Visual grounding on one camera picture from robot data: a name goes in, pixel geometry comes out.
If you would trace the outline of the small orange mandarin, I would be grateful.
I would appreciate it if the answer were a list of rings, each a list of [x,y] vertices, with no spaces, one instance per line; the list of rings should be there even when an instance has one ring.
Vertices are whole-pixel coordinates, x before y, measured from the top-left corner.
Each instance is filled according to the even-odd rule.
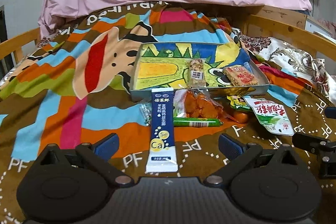
[[[249,120],[249,115],[247,113],[244,113],[242,111],[234,111],[232,114],[232,117],[234,120],[238,123],[247,123]]]

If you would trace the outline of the white green pickled vegetable pouch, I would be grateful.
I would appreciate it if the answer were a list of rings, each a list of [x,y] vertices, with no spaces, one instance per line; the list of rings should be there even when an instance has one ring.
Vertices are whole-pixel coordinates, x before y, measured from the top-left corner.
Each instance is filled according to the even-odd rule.
[[[293,136],[294,130],[283,105],[264,98],[243,98],[259,123],[270,133]]]

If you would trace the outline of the yellow green snack packet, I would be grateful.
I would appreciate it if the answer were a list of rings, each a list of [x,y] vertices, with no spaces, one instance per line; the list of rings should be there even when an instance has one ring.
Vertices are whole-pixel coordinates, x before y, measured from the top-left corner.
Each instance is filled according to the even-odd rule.
[[[230,107],[237,111],[252,111],[251,107],[240,96],[227,96]]]

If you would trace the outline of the blue white milk powder sachet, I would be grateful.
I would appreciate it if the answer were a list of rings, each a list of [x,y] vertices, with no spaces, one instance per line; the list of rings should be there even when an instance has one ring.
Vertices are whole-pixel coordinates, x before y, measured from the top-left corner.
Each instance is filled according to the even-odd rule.
[[[151,91],[151,137],[147,173],[178,171],[174,141],[173,88],[154,88]]]

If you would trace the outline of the green sausage stick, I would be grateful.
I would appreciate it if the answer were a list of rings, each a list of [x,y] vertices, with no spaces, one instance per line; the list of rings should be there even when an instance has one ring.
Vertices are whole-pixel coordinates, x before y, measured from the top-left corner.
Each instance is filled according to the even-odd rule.
[[[175,127],[219,127],[222,122],[216,118],[173,118]]]

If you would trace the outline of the small clear blue packet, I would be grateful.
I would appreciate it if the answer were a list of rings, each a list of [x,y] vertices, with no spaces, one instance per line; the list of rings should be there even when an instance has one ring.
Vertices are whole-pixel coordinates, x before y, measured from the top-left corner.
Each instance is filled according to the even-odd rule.
[[[152,117],[152,104],[151,100],[142,100],[139,104],[140,112],[145,120],[145,124],[147,126],[151,125],[151,117]]]

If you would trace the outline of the orange snack bag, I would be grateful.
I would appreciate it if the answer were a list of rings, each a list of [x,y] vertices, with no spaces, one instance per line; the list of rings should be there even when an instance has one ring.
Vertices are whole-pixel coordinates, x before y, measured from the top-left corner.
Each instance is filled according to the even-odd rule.
[[[177,90],[173,99],[173,117],[221,119],[224,116],[223,106],[202,90]]]

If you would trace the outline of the colourful cartoon monkey blanket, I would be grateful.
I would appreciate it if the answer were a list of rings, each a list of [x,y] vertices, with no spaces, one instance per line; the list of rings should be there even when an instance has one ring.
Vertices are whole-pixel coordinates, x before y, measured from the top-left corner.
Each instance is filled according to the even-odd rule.
[[[16,190],[48,143],[74,148],[116,133],[120,151],[109,162],[132,176],[145,172],[150,129],[131,100],[131,74],[140,47],[174,42],[172,56],[204,57],[219,67],[239,59],[228,34],[241,7],[136,3],[93,12],[68,24],[18,66],[1,86],[1,223],[22,223]]]

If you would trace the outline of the red labelled rice cracker pack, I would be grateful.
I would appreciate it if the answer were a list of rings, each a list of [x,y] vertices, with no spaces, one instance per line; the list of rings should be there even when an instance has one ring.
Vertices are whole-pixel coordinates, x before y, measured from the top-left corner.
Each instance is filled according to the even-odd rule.
[[[223,73],[234,86],[254,86],[259,84],[257,77],[242,65],[225,67],[223,68]]]

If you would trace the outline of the dinosaur picture metal tray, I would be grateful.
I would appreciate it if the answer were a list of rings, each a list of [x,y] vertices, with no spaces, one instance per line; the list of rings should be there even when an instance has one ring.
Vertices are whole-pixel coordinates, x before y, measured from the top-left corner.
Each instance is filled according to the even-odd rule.
[[[247,53],[234,42],[226,44],[201,42],[144,43],[135,59],[130,82],[133,101],[149,98],[153,88],[186,89],[189,62],[203,59],[206,87],[212,98],[226,96],[260,96],[266,94],[270,83]],[[242,65],[259,80],[254,86],[234,86],[223,68]]]

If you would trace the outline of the clear wrapped nut bar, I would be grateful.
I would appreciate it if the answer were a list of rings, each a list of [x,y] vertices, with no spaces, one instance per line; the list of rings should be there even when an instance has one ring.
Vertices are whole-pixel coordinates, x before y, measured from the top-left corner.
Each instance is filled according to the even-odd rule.
[[[189,88],[206,87],[204,60],[192,59],[189,62],[188,83]]]

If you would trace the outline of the wooden bed frame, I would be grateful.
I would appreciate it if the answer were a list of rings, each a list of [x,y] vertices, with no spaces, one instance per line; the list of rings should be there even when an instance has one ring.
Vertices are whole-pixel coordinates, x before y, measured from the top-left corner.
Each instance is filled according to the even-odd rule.
[[[304,30],[309,20],[307,15],[272,6],[220,8],[224,16],[232,19],[233,26],[240,28],[247,36],[271,36],[307,51],[313,57],[322,53],[335,60],[335,43]]]

